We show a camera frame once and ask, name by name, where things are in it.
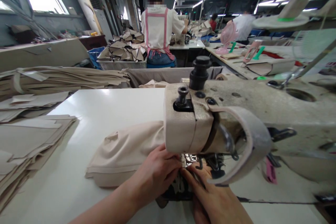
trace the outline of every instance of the black knob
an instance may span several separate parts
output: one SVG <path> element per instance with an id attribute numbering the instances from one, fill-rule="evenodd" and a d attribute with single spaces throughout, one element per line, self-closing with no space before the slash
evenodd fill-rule
<path id="1" fill-rule="evenodd" d="M 208 56 L 198 56 L 192 65 L 195 68 L 190 73 L 189 87 L 193 90 L 202 90 L 209 76 L 207 69 L 211 67 L 210 58 Z"/>
<path id="2" fill-rule="evenodd" d="M 179 96 L 176 100 L 176 105 L 178 107 L 185 107 L 187 105 L 186 96 L 189 93 L 189 88 L 187 86 L 182 86 L 178 88 Z"/>

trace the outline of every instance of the pink fan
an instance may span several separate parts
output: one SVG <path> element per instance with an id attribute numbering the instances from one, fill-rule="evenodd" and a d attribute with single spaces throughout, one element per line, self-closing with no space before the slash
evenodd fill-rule
<path id="1" fill-rule="evenodd" d="M 217 54 L 228 54 L 228 46 L 230 45 L 230 42 L 235 40 L 238 36 L 238 33 L 236 32 L 236 24 L 230 20 L 224 29 L 222 30 L 222 34 L 220 35 L 220 41 L 224 45 L 221 48 L 218 48 L 216 50 Z"/>

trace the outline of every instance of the pink apron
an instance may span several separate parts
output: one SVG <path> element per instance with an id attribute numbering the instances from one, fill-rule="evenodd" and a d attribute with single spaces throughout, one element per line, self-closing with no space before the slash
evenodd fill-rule
<path id="1" fill-rule="evenodd" d="M 147 54 L 148 54 L 148 57 L 149 57 L 149 51 L 152 50 L 152 58 L 153 58 L 153 55 L 155 52 L 158 52 L 161 56 L 161 51 L 160 50 L 164 50 L 164 52 L 168 55 L 168 57 L 171 59 L 171 60 L 174 60 L 175 59 L 175 56 L 170 52 L 169 50 L 169 45 L 166 47 L 166 40 L 167 40 L 167 13 L 168 13 L 168 8 L 166 8 L 166 11 L 164 12 L 164 14 L 154 14 L 154 13 L 148 13 L 148 9 L 145 10 L 146 12 L 146 46 L 148 48 L 147 50 Z M 155 48 L 155 49 L 151 49 L 149 48 L 148 46 L 148 17 L 149 16 L 153 16 L 153 17 L 161 17 L 163 18 L 164 17 L 164 36 L 163 36 L 163 45 L 165 46 L 164 48 Z"/>

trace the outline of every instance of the white shirt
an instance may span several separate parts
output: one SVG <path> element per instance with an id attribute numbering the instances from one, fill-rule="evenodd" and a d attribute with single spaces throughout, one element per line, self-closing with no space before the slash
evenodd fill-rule
<path id="1" fill-rule="evenodd" d="M 166 11 L 165 5 L 154 5 L 154 7 L 148 7 L 148 13 L 164 14 Z M 164 30 L 165 30 L 165 18 L 164 17 L 148 17 L 148 46 L 152 49 L 161 49 L 169 46 L 172 32 L 175 34 L 181 34 L 184 29 L 184 21 L 179 20 L 177 13 L 174 9 L 168 9 L 167 12 L 167 37 L 166 44 L 163 44 Z M 146 12 L 141 15 L 142 34 L 145 35 L 145 43 L 147 43 L 146 37 Z"/>
<path id="2" fill-rule="evenodd" d="M 232 21 L 236 25 L 236 29 L 238 30 L 238 37 L 236 38 L 236 41 L 242 41 L 247 40 L 247 37 L 252 31 L 252 22 L 256 18 L 252 15 L 240 15 Z"/>

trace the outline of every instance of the air conditioner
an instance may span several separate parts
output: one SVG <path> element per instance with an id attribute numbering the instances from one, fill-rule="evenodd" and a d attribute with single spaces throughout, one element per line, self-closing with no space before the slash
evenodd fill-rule
<path id="1" fill-rule="evenodd" d="M 113 40 L 113 36 L 104 13 L 106 8 L 104 0 L 78 0 L 87 22 L 92 30 L 99 35 L 105 35 L 105 39 Z"/>

